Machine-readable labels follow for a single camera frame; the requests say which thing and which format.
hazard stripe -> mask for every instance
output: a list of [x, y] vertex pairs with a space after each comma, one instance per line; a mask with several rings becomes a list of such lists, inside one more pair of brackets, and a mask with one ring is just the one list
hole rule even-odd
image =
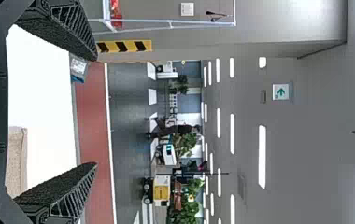
[[151, 52], [151, 40], [98, 41], [99, 53]]
[[135, 41], [135, 45], [137, 47], [137, 51], [145, 51], [146, 46], [143, 44], [143, 42]]
[[98, 43], [97, 45], [98, 45], [99, 49], [101, 50], [100, 51], [101, 53], [107, 53], [108, 52], [108, 48], [107, 48], [105, 43]]
[[117, 47], [119, 47], [119, 52], [126, 52], [128, 51], [127, 46], [125, 45], [124, 42], [116, 42]]

sign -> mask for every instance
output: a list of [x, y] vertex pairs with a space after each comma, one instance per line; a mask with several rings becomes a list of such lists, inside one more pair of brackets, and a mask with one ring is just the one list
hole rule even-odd
[[273, 100], [290, 100], [290, 85], [289, 84], [273, 84]]

ceiling light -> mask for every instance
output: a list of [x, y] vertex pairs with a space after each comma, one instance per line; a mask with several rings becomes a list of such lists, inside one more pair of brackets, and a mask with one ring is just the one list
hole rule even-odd
[[259, 58], [259, 67], [260, 68], [265, 68], [266, 66], [267, 66], [267, 58], [260, 57]]
[[235, 115], [230, 115], [230, 152], [235, 154]]
[[216, 59], [216, 82], [220, 82], [220, 59]]
[[208, 81], [209, 86], [212, 85], [212, 62], [207, 63]]
[[266, 171], [266, 132], [265, 126], [259, 126], [259, 185], [265, 189], [265, 171]]
[[220, 138], [220, 135], [221, 135], [221, 133], [220, 133], [220, 108], [218, 108], [216, 110], [216, 114], [217, 114], [217, 125], [218, 125], [217, 132], [218, 132], [218, 138]]
[[234, 77], [234, 58], [230, 58], [230, 78]]

